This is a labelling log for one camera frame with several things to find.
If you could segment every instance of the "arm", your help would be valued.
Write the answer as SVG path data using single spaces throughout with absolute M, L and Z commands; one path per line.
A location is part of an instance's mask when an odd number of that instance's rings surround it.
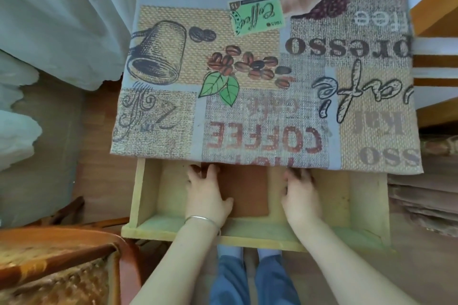
M 233 199 L 222 201 L 216 172 L 216 166 L 211 164 L 207 178 L 202 179 L 192 168 L 188 169 L 186 217 L 206 217 L 222 227 Z M 189 304 L 205 256 L 218 234 L 216 225 L 196 218 L 187 221 L 131 304 Z
M 294 233 L 310 252 L 340 305 L 417 304 L 344 244 L 321 220 L 321 205 L 310 175 L 285 173 L 282 204 Z

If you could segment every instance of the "silver bracelet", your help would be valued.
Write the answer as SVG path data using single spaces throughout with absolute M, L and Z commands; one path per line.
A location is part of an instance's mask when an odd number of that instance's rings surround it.
M 211 219 L 208 219 L 208 218 L 202 217 L 202 216 L 189 216 L 188 218 L 186 218 L 185 224 L 186 224 L 186 222 L 187 222 L 190 218 L 200 218 L 200 219 L 204 219 L 205 221 L 212 222 L 212 223 L 215 225 L 215 227 L 218 228 L 218 230 L 219 230 L 217 236 L 221 236 L 221 228 L 216 224 L 216 222 L 212 221 Z

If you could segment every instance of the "open drawer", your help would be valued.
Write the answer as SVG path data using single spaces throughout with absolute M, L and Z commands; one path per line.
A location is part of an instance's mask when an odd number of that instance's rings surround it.
M 187 166 L 192 162 L 139 158 L 126 238 L 172 241 L 184 223 Z M 268 170 L 269 216 L 229 218 L 218 243 L 305 251 L 280 202 L 283 167 Z M 390 246 L 386 174 L 314 169 L 324 221 L 355 249 Z

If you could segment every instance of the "leaf illustration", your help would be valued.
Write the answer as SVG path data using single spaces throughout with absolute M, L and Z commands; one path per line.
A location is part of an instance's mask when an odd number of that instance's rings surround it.
M 229 106 L 234 105 L 239 94 L 239 82 L 234 76 L 229 76 L 227 85 L 220 91 L 221 99 Z
M 201 92 L 199 93 L 199 98 L 218 93 L 226 85 L 227 81 L 228 76 L 223 76 L 218 71 L 209 73 L 203 79 L 203 85 Z

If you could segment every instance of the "blue pants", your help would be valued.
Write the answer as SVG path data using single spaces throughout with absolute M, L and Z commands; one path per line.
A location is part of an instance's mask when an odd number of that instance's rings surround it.
M 265 257 L 256 270 L 259 305 L 300 305 L 293 282 L 281 265 L 281 256 Z M 218 277 L 210 291 L 211 305 L 249 305 L 250 293 L 243 262 L 221 256 Z

